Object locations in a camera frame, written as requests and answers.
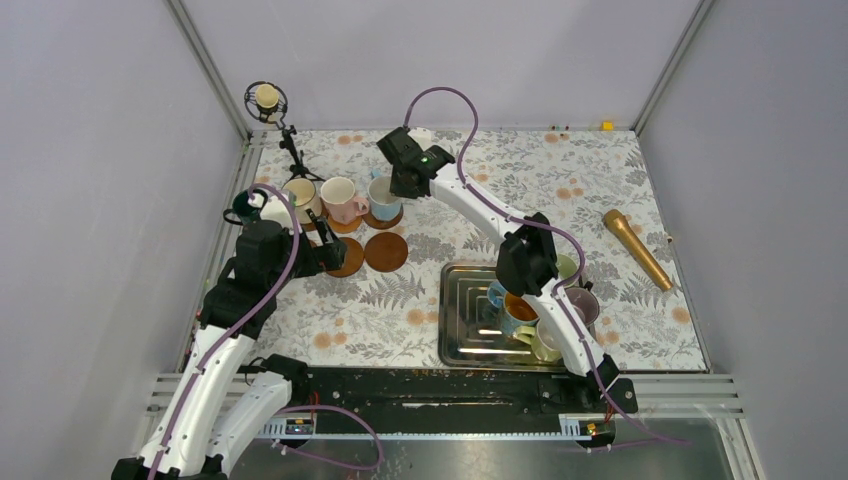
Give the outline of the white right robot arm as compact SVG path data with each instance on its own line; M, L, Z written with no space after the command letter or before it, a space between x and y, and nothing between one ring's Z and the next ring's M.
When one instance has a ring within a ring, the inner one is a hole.
M591 337L558 278L554 234L564 232L536 213L527 215L495 199L461 162L433 145L424 150L411 130L398 127L377 141L390 163L390 191L397 197L432 197L462 214L499 245L496 278L506 290L525 300L547 327L566 369L577 376L575 402L597 412L613 400L620 377L614 360Z

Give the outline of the green mug white inside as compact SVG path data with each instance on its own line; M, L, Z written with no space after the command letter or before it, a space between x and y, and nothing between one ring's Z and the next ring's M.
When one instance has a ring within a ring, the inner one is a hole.
M553 337L546 325L538 322L534 326L519 326L513 338L530 346L535 358L544 363L555 363L562 359L561 352L554 346Z

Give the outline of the blue mug yellow inside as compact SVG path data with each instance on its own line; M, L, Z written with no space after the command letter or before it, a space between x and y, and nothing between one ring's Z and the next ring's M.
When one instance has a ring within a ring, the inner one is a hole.
M539 320L522 297L509 293L499 281L488 286L486 296L489 306L484 318L505 336L513 336L519 327L533 327Z

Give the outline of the light brown coaster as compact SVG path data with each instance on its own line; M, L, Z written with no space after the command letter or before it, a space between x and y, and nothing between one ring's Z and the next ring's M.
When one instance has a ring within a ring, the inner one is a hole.
M354 219L349 223L341 223L336 221L333 217L327 217L328 224L331 230L337 234L349 234L356 231L362 224L362 217L355 216Z

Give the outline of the cream mug black handle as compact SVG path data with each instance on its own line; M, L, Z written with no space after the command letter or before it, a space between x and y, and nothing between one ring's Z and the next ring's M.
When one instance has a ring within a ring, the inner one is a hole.
M306 178L294 178L284 184L284 189L293 195L292 205L301 225L313 222L312 217L323 215L323 204L316 184Z

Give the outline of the pink mug white inside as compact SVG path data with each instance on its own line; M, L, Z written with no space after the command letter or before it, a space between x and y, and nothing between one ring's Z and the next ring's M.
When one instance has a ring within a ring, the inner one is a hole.
M359 196L355 183L346 177L332 177L320 188L320 197L330 218L348 225L370 212L367 198Z

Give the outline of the light blue mug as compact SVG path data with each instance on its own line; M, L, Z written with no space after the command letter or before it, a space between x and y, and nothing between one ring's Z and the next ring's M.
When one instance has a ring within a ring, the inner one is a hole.
M367 194L370 211L380 220L389 220L402 209L400 199L391 193L390 186L390 176L382 175L379 171L372 172Z

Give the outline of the reddish brown coaster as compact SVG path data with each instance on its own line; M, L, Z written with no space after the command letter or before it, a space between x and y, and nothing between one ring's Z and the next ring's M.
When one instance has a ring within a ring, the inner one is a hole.
M368 240L364 247L365 262L378 272L388 273L401 268L408 258L406 240L393 232L382 232Z

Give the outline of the dark green mug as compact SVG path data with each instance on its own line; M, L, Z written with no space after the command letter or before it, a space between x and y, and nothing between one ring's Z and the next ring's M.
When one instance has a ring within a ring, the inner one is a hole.
M231 207L222 212L223 220L236 226L258 221L267 201L268 196L262 190L242 191L233 199Z

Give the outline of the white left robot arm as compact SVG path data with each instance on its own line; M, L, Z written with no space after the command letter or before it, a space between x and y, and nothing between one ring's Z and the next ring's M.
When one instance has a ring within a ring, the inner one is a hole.
M206 294L189 362L152 437L134 457L119 460L114 479L226 479L260 429L279 410L309 401L305 363L273 354L226 414L220 412L232 381L277 308L276 295L293 278L336 270L346 245L323 217L320 237L274 220L245 224L216 285Z

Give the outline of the scratched dark brown coaster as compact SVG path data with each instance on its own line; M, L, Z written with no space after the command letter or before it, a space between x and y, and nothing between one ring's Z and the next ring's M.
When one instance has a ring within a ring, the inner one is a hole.
M362 219L363 221L371 228L376 230L388 230L390 228L395 227L403 218L404 211L400 209L400 211L389 220L380 220L376 218L371 211L365 214Z

